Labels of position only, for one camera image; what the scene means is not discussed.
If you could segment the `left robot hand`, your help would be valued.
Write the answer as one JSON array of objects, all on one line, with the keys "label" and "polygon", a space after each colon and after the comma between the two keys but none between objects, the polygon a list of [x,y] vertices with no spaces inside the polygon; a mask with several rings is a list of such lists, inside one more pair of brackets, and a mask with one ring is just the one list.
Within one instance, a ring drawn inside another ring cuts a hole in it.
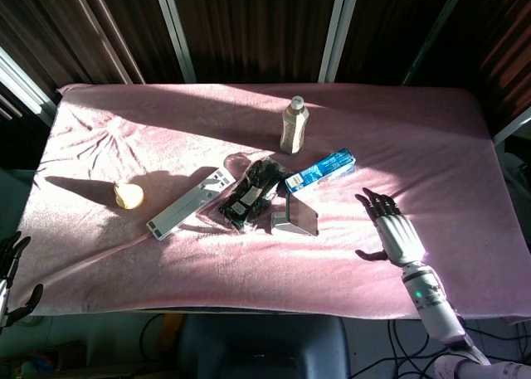
[{"label": "left robot hand", "polygon": [[30,236],[22,237],[20,231],[1,240],[1,330],[11,327],[34,311],[41,300],[43,284],[37,284],[26,303],[13,311],[8,311],[8,300],[15,279],[22,252],[31,241]]}]

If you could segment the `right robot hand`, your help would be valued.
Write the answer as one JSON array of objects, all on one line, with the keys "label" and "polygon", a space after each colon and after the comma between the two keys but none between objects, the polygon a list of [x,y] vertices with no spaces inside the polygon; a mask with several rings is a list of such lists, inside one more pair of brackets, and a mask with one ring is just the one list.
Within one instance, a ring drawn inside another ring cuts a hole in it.
[{"label": "right robot hand", "polygon": [[366,261],[389,260],[397,267],[422,261],[426,249],[414,225],[402,214],[395,201],[366,187],[362,191],[363,195],[356,194],[355,197],[377,229],[382,250],[373,253],[355,250],[356,255]]}]

